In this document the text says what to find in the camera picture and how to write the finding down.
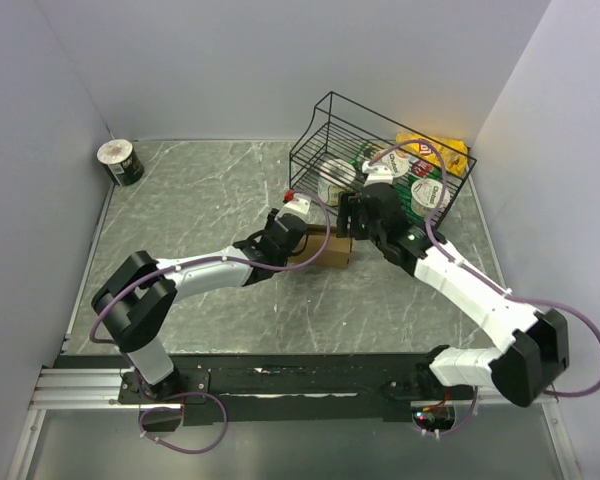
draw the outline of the black and white can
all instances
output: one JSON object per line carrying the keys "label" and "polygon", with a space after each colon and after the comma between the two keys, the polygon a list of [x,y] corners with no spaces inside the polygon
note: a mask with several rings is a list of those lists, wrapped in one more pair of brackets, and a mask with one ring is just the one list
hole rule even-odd
{"label": "black and white can", "polygon": [[144,167],[128,140],[111,140],[98,149],[98,161],[118,185],[132,185],[140,180]]}

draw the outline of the table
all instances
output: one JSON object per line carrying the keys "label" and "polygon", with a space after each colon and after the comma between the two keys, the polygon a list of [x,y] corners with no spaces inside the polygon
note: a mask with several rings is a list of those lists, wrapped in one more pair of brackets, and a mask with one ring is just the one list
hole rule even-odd
{"label": "table", "polygon": [[[147,250],[154,258],[211,253],[262,228],[288,187],[291,146],[135,143],[145,174],[135,185],[115,188],[108,202],[66,352],[114,353],[88,339],[95,320],[90,301],[132,252]],[[440,230],[470,262],[498,278],[469,185]],[[308,267],[182,301],[171,308],[160,337],[171,353],[425,352],[441,344],[491,345],[444,296],[362,241],[354,242],[346,270]]]}

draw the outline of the wire basket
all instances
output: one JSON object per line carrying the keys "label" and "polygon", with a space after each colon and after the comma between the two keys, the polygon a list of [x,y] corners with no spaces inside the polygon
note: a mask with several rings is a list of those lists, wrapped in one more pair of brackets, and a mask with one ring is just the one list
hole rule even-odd
{"label": "wire basket", "polygon": [[[460,174],[447,171],[449,200],[433,218],[434,226],[439,227],[469,178],[476,159],[336,92],[327,93],[316,103],[309,126],[289,152],[290,188],[313,191],[325,201],[328,200],[325,194],[329,196],[331,192],[360,192],[366,178],[360,170],[362,162],[394,145],[399,132],[420,135],[436,148],[443,147],[466,160]],[[437,164],[407,148],[397,152],[407,170],[394,178],[393,185],[409,219],[422,224],[422,209],[412,205],[412,187],[423,177],[439,180],[441,171]],[[337,202],[332,197],[329,200],[329,209],[336,213]]]}

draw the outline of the gray wall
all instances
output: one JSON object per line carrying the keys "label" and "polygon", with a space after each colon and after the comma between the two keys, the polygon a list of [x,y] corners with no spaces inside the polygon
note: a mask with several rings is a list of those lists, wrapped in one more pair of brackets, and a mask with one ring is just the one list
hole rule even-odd
{"label": "gray wall", "polygon": [[[600,326],[600,1],[553,0],[474,153],[507,282]],[[591,385],[600,352],[575,319],[571,352],[558,386]],[[600,393],[562,405],[585,477],[600,478]]]}
{"label": "gray wall", "polygon": [[30,0],[0,0],[0,478],[33,386],[58,352],[106,180],[108,138]]}
{"label": "gray wall", "polygon": [[117,136],[294,138],[329,90],[473,140],[549,0],[38,0]]}

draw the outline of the metal frame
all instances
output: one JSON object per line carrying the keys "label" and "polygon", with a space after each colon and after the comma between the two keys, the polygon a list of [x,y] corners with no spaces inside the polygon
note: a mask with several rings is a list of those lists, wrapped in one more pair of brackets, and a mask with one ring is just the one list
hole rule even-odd
{"label": "metal frame", "polygon": [[[498,258],[493,248],[493,242],[484,218],[484,213],[473,182],[469,176],[469,185],[476,200],[478,211],[485,233],[489,241],[491,252],[496,265],[498,280],[504,285],[504,278]],[[93,262],[95,250],[100,238],[106,213],[113,194],[113,187],[109,189],[105,198],[93,241],[87,259],[87,265],[78,290],[76,303],[71,314],[65,341],[73,329],[77,316],[78,304],[85,288],[86,279]],[[20,441],[7,475],[8,480],[26,479],[33,454],[40,436],[46,412],[48,410],[134,410],[138,405],[120,405],[118,394],[122,386],[122,375],[129,372],[127,368],[95,368],[95,369],[43,369],[38,378],[38,383],[29,406],[25,424],[20,436]],[[427,404],[428,402],[412,402],[413,406]],[[468,401],[452,402],[456,405],[467,404]],[[479,403],[483,405],[499,405],[509,403],[495,391],[482,390]],[[535,402],[541,404],[547,421],[547,428],[553,442],[557,461],[563,478],[567,480],[581,480],[582,473],[576,460],[571,439],[562,418],[560,407],[555,398],[542,396]],[[164,404],[159,406],[179,408],[177,405]]]}

